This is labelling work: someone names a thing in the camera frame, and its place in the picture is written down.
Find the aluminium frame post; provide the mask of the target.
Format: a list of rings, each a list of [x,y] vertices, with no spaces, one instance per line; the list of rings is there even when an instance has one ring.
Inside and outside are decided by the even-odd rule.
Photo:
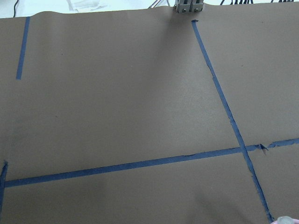
[[[174,9],[177,13],[201,12],[203,3],[203,0],[176,0]]]

